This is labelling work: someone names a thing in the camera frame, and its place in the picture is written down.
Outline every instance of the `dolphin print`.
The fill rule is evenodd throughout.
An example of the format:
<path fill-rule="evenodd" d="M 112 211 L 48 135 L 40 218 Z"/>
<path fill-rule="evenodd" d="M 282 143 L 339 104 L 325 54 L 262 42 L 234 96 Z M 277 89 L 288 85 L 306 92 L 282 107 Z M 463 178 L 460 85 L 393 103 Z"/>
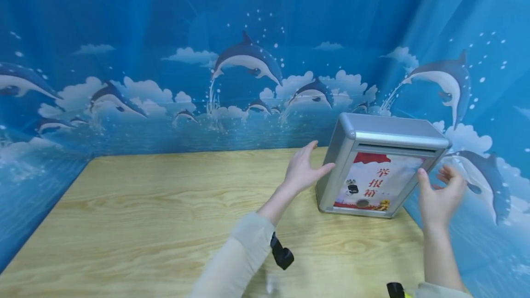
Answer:
<path fill-rule="evenodd" d="M 282 85 L 282 70 L 278 62 L 264 48 L 256 45 L 243 31 L 243 41 L 227 48 L 219 55 L 213 68 L 212 81 L 223 74 L 222 68 L 229 65 L 242 66 L 249 69 L 255 78 L 267 76 L 276 84 Z"/>
<path fill-rule="evenodd" d="M 94 110 L 94 107 L 97 107 L 101 103 L 111 102 L 114 103 L 116 109 L 121 112 L 129 111 L 147 117 L 145 111 L 123 96 L 120 90 L 118 90 L 112 82 L 107 81 L 105 84 L 107 84 L 107 86 L 99 89 L 90 99 L 90 107 L 88 110 L 90 110 L 91 113 Z"/>
<path fill-rule="evenodd" d="M 0 63 L 0 95 L 22 97 L 29 90 L 54 99 L 63 99 L 36 72 L 12 63 Z"/>
<path fill-rule="evenodd" d="M 196 123 L 199 123 L 199 121 L 196 120 L 195 116 L 187 109 L 179 111 L 177 115 L 175 116 L 175 120 L 178 119 L 179 117 L 185 117 L 189 121 L 194 121 Z"/>
<path fill-rule="evenodd" d="M 74 126 L 68 121 L 57 120 L 55 118 L 43 117 L 36 124 L 35 130 L 42 135 L 45 131 L 53 129 L 58 130 L 60 128 L 74 128 Z"/>
<path fill-rule="evenodd" d="M 281 110 L 280 107 L 278 107 L 278 106 L 272 106 L 272 107 L 271 107 L 271 113 L 278 113 L 278 114 L 281 114 L 281 113 L 282 113 L 282 110 Z"/>
<path fill-rule="evenodd" d="M 272 115 L 272 110 L 261 99 L 250 103 L 250 105 L 247 106 L 247 109 L 245 109 L 245 111 L 249 111 L 251 109 L 257 109 L 258 111 L 263 111 Z"/>
<path fill-rule="evenodd" d="M 316 103 L 323 101 L 331 109 L 334 106 L 334 97 L 330 88 L 328 88 L 328 86 L 322 83 L 318 76 L 314 78 L 313 82 L 308 83 L 302 88 L 298 89 L 292 96 L 292 98 L 289 100 L 287 106 L 289 106 L 292 102 L 295 102 L 297 99 L 304 97 L 311 97 L 311 100 Z"/>
<path fill-rule="evenodd" d="M 444 106 L 450 106 L 453 115 L 453 129 L 461 122 L 467 111 L 471 96 L 471 79 L 467 70 L 467 51 L 463 50 L 456 60 L 443 60 L 428 63 L 411 71 L 401 82 L 411 84 L 413 79 L 426 80 L 438 84 L 443 92 Z"/>
<path fill-rule="evenodd" d="M 485 202 L 496 225 L 505 221 L 512 202 L 510 191 L 503 185 L 504 180 L 497 168 L 495 152 L 488 158 L 471 151 L 458 151 L 446 157 L 456 159 L 463 165 L 468 175 L 467 186 Z"/>
<path fill-rule="evenodd" d="M 81 125 L 81 124 L 88 124 L 87 120 L 83 120 L 82 118 L 76 116 L 73 119 L 70 120 L 70 123 L 73 125 Z"/>

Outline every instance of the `left hand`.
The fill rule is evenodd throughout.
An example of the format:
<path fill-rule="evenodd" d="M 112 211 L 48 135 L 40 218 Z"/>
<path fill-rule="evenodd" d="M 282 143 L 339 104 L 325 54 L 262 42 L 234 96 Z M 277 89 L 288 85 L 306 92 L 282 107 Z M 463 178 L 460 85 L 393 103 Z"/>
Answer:
<path fill-rule="evenodd" d="M 334 163 L 328 163 L 318 169 L 311 167 L 311 152 L 317 148 L 317 145 L 318 141 L 310 142 L 293 155 L 287 167 L 285 180 L 282 184 L 283 189 L 299 194 L 335 167 Z"/>

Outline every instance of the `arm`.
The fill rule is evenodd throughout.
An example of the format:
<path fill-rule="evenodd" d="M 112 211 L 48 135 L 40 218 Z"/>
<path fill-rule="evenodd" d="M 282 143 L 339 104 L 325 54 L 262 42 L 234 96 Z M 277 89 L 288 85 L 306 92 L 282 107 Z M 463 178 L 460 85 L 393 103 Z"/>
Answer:
<path fill-rule="evenodd" d="M 465 293 L 449 237 L 449 223 L 460 206 L 467 183 L 449 166 L 443 166 L 437 177 L 447 184 L 445 188 L 431 186 L 425 170 L 418 170 L 426 283 L 420 284 L 416 297 L 468 298 L 470 295 Z"/>
<path fill-rule="evenodd" d="M 316 147 L 314 141 L 296 152 L 289 162 L 285 181 L 257 212 L 241 219 L 193 286 L 191 298 L 237 298 L 244 294 L 271 252 L 272 234 L 287 207 L 334 167 L 329 163 L 319 169 L 311 168 L 311 151 Z"/>

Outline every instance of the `wooden tabletop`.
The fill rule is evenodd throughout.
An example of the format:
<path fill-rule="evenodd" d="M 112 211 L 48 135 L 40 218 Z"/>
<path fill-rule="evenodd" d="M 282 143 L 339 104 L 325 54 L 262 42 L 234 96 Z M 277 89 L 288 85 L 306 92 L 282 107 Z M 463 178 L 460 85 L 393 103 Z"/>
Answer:
<path fill-rule="evenodd" d="M 0 275 L 0 297 L 185 297 L 238 219 L 281 183 L 293 152 L 94 159 Z M 324 154 L 314 151 L 316 166 Z M 421 231 L 406 211 L 323 214 L 309 189 L 277 234 L 295 262 L 283 271 L 269 256 L 245 297 L 387 298 L 387 282 L 423 279 Z"/>

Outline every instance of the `hand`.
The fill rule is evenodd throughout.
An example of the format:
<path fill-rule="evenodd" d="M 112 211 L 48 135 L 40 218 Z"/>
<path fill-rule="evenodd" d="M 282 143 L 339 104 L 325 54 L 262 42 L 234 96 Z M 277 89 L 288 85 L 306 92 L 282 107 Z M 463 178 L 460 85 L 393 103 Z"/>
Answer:
<path fill-rule="evenodd" d="M 317 148 L 317 144 L 318 141 L 310 142 L 293 155 L 281 185 L 282 189 L 288 189 L 297 195 L 335 167 L 334 163 L 328 163 L 318 169 L 311 168 L 311 152 Z"/>
<path fill-rule="evenodd" d="M 418 170 L 420 210 L 424 228 L 447 229 L 467 187 L 466 180 L 453 167 L 444 165 L 438 173 L 436 177 L 447 184 L 445 188 L 436 184 L 431 186 L 425 170 Z"/>

